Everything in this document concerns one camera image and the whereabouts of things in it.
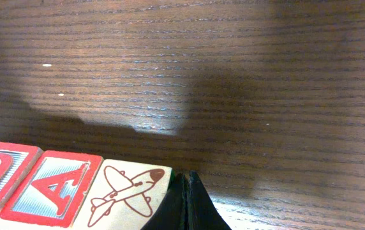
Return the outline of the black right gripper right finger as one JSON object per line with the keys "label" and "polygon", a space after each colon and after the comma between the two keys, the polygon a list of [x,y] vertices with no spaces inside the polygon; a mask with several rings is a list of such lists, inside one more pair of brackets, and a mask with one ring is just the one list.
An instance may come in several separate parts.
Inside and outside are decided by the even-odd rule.
{"label": "black right gripper right finger", "polygon": [[231,230],[195,171],[190,171],[188,180],[187,218],[189,230]]}

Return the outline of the wooden block with drawing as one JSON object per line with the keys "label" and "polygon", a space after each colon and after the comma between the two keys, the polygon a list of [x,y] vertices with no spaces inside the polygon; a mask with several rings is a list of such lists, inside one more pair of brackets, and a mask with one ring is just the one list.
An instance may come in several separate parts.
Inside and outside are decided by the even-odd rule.
{"label": "wooden block with drawing", "polygon": [[72,228],[141,229],[158,209],[171,178],[170,167],[104,160]]}

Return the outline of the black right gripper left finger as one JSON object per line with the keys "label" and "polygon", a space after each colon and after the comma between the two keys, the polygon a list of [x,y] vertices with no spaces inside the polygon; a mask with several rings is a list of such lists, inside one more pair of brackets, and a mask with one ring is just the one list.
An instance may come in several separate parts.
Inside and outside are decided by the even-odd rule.
{"label": "black right gripper left finger", "polygon": [[160,206],[142,230],[186,229],[186,177],[178,174]]}

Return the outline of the wooden block drawing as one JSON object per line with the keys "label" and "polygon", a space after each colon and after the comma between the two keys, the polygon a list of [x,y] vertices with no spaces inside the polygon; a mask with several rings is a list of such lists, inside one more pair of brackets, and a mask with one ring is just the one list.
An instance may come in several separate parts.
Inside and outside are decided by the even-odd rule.
{"label": "wooden block drawing", "polygon": [[36,227],[70,227],[102,162],[98,155],[45,151],[0,218]]}

